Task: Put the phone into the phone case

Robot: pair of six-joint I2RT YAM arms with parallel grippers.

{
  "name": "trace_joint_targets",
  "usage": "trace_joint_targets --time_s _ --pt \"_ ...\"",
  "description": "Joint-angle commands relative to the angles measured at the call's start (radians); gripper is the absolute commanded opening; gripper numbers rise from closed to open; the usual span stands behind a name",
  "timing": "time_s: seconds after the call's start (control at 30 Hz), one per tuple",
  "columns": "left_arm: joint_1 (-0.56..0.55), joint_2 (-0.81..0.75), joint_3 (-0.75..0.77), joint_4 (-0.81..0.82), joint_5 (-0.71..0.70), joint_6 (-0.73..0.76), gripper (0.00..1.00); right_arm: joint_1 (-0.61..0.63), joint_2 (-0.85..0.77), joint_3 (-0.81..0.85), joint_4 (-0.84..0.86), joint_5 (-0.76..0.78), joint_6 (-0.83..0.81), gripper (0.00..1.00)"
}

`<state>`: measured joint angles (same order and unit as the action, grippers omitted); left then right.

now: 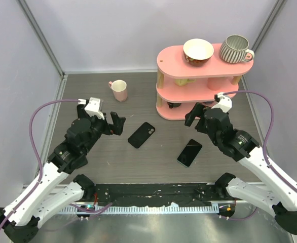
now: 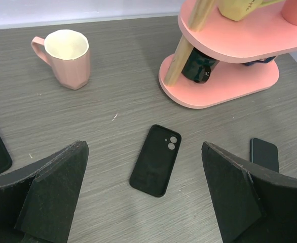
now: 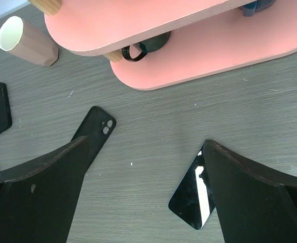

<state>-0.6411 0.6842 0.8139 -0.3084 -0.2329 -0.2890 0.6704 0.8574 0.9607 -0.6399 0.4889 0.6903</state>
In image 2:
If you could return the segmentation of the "dark smartphone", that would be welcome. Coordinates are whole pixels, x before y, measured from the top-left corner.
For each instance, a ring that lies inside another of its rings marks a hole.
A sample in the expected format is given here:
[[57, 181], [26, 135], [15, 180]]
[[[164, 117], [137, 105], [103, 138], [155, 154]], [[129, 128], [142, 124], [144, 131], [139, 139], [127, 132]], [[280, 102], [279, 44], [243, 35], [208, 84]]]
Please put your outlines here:
[[276, 145], [259, 138], [250, 139], [250, 161], [279, 173], [279, 156]]

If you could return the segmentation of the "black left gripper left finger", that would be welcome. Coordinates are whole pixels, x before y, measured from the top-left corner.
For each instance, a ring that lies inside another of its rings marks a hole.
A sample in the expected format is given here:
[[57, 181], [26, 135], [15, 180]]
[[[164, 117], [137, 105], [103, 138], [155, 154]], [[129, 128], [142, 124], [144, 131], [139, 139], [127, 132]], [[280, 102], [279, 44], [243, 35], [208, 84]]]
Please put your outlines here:
[[88, 156], [76, 141], [0, 175], [0, 242], [67, 242]]

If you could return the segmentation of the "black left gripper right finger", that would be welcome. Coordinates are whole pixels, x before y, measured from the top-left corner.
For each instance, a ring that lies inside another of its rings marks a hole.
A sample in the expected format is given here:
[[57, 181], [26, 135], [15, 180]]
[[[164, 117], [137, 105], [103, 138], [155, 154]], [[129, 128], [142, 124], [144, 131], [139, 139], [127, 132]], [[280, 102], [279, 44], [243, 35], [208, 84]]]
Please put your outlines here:
[[202, 163], [223, 242], [297, 242], [297, 179], [204, 142]]

